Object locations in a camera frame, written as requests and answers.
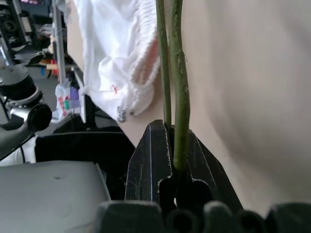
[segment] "green stem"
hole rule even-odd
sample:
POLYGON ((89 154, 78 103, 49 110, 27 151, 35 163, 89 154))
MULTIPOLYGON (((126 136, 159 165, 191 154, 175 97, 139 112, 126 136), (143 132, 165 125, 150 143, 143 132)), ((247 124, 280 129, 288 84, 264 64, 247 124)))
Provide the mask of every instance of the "green stem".
POLYGON ((175 82, 175 143, 173 164, 178 173, 187 171, 189 146, 190 101, 185 55, 181 40, 181 12, 183 0, 172 0, 170 11, 170 56, 175 82))
POLYGON ((164 93, 164 124, 167 130, 172 127, 171 86, 169 74, 168 45, 166 36, 164 0, 156 0, 157 34, 161 59, 162 90, 164 93))

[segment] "white cloth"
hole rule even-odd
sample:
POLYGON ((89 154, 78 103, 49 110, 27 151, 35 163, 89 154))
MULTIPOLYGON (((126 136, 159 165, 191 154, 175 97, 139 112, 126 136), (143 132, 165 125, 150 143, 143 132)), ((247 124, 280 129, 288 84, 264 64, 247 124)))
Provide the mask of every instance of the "white cloth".
MULTIPOLYGON (((26 142, 22 148, 24 151, 25 162, 35 163, 35 141, 37 136, 30 139, 26 142)), ((11 153, 8 157, 0 161, 0 166, 11 166, 11 165, 18 165, 23 164, 23 155, 21 149, 18 148, 16 151, 11 153)))
POLYGON ((74 0, 83 38, 84 92, 125 122, 151 103, 160 59, 155 0, 74 0))

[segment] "table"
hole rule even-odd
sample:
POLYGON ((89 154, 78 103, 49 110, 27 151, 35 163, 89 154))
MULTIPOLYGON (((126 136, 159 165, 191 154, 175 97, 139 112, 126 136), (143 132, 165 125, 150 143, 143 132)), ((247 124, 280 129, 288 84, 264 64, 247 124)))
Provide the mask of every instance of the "table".
MULTIPOLYGON (((68 52, 83 70, 72 0, 68 52)), ((222 163, 242 205, 310 200, 311 24, 308 0, 184 0, 190 128, 222 163)), ((160 79, 142 114, 120 124, 134 145, 163 118, 160 79)), ((172 85, 172 108, 174 91, 172 85)))

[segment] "white plastic bag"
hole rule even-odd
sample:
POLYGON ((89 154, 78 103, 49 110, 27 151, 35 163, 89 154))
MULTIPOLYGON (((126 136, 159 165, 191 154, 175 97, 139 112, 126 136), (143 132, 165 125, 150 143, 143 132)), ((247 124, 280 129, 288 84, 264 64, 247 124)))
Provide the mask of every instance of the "white plastic bag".
POLYGON ((155 0, 74 0, 83 38, 84 93, 125 122, 154 95, 160 59, 155 0))
POLYGON ((65 119, 69 114, 80 113, 79 96, 73 98, 73 90, 70 87, 70 82, 65 79, 63 83, 59 83, 55 88, 55 95, 57 99, 56 110, 52 113, 52 123, 58 123, 65 119))

